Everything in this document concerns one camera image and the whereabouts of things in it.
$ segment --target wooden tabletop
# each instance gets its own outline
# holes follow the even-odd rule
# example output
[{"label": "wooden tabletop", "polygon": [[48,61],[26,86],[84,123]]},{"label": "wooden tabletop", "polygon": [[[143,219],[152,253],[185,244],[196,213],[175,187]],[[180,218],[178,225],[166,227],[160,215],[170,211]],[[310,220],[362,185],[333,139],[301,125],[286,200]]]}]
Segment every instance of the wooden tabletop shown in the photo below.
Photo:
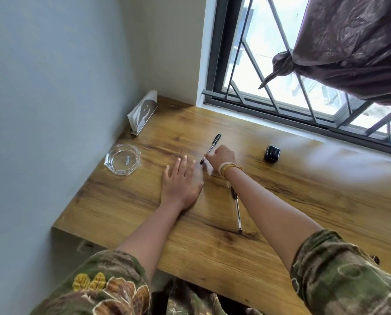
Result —
[{"label": "wooden tabletop", "polygon": [[[218,133],[248,175],[391,273],[391,162],[162,97],[139,137],[117,141],[140,149],[140,168],[115,176],[101,161],[54,227],[115,248],[159,205],[165,166],[184,154],[199,162]],[[282,149],[273,165],[263,160],[271,144]],[[209,164],[195,171],[203,191],[172,230],[159,268],[272,315],[308,314],[243,205],[238,234],[225,180]]]}]

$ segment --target camouflage sleeve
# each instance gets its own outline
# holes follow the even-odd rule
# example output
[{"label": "camouflage sleeve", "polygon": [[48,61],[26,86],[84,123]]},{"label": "camouflage sleeve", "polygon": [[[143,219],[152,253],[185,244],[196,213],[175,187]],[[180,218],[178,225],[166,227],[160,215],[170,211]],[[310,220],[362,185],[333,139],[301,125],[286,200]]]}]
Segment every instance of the camouflage sleeve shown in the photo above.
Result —
[{"label": "camouflage sleeve", "polygon": [[391,275],[334,231],[302,244],[290,277],[312,314],[391,314]]},{"label": "camouflage sleeve", "polygon": [[135,314],[149,308],[148,279],[131,255],[98,252],[31,312],[31,315]]}]

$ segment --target patterned clothing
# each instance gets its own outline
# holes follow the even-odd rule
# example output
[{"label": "patterned clothing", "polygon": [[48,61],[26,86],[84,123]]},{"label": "patterned clothing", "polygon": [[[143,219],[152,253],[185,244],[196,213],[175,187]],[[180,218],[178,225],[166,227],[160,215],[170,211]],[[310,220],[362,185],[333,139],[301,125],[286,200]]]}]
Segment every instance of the patterned clothing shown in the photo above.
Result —
[{"label": "patterned clothing", "polygon": [[[291,269],[292,285],[312,314],[391,314],[391,276],[333,231],[310,236]],[[226,315],[216,294],[182,280],[168,290],[157,314]],[[90,257],[31,315],[153,315],[148,279],[129,254],[106,250]],[[252,308],[246,315],[261,315]]]}]

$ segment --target window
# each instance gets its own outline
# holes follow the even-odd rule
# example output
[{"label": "window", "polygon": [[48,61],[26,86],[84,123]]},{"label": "window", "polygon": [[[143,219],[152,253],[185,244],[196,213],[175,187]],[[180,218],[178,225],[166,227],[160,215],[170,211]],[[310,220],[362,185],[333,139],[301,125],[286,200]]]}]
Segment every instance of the window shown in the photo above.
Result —
[{"label": "window", "polygon": [[291,74],[258,89],[291,50],[308,0],[217,0],[205,102],[391,153],[391,106]]}]

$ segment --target hand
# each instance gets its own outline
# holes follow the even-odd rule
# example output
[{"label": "hand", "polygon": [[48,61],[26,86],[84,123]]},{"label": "hand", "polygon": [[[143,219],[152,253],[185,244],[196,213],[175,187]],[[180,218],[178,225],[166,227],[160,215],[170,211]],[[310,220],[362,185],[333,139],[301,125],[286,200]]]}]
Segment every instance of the hand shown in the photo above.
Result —
[{"label": "hand", "polygon": [[169,166],[164,170],[162,183],[161,202],[167,206],[178,207],[179,210],[187,209],[198,198],[204,182],[193,187],[193,172],[196,161],[190,161],[187,165],[187,156],[181,161],[178,158],[169,176]]},{"label": "hand", "polygon": [[214,151],[214,154],[205,154],[214,170],[218,171],[219,166],[223,163],[236,164],[235,153],[225,145],[221,145]]}]

